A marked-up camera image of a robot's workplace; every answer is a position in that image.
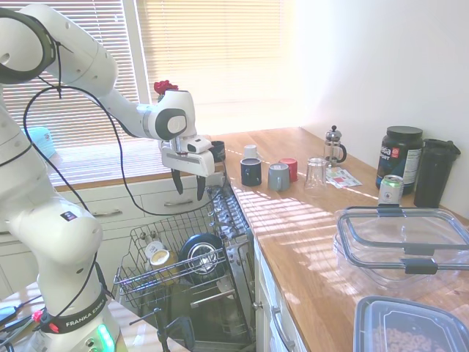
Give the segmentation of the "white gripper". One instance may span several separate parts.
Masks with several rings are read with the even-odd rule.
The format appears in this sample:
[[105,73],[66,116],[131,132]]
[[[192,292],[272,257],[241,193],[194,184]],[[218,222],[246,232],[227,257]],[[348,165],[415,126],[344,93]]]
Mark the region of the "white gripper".
[[179,194],[183,193],[180,172],[197,175],[197,200],[204,195],[206,177],[215,172],[212,142],[205,137],[177,137],[158,142],[162,163],[171,169],[171,177]]

